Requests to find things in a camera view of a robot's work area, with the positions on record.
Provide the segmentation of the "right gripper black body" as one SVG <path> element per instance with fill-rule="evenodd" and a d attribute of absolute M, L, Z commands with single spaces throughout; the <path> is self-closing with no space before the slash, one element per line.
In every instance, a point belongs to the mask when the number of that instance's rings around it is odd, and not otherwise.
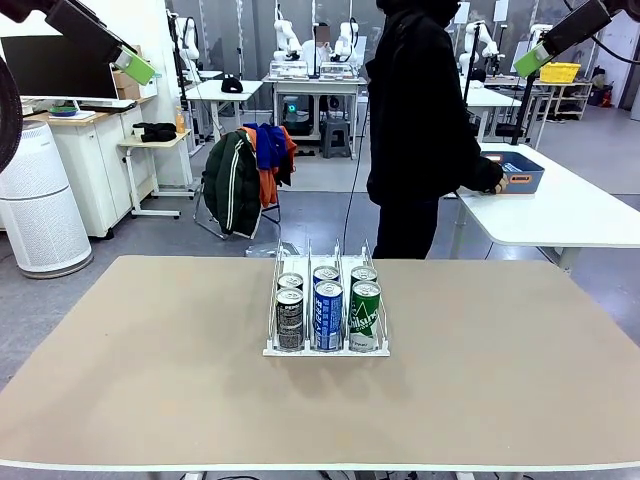
<path fill-rule="evenodd" d="M 625 12 L 632 20 L 640 22 L 640 0 L 602 0 L 609 16 Z"/>

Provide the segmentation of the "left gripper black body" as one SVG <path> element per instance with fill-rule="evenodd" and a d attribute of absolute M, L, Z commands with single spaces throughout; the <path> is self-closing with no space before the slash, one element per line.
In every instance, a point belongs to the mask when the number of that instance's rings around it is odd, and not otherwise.
<path fill-rule="evenodd" d="M 0 0 L 1 14 L 15 23 L 24 22 L 33 11 L 48 18 L 58 10 L 56 0 Z"/>

